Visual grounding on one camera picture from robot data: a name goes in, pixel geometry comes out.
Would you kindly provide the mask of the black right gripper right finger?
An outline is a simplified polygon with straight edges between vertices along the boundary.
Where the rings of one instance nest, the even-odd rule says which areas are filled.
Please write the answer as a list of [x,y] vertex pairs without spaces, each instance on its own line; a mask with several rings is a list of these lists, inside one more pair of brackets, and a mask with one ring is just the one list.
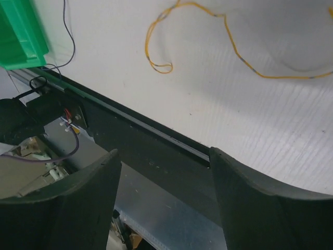
[[332,196],[280,182],[210,149],[228,249],[332,249]]

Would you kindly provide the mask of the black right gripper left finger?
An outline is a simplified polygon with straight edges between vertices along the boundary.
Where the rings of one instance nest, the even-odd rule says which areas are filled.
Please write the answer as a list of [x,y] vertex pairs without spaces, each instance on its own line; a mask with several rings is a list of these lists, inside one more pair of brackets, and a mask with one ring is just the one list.
[[23,197],[1,200],[1,249],[106,249],[121,175],[116,149]]

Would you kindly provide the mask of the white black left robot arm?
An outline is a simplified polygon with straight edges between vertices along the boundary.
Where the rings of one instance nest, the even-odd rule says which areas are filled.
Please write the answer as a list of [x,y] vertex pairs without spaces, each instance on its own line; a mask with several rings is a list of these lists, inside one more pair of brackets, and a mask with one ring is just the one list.
[[52,94],[26,104],[17,98],[1,100],[1,142],[19,145],[25,139],[43,134],[44,127],[61,117],[64,108]]

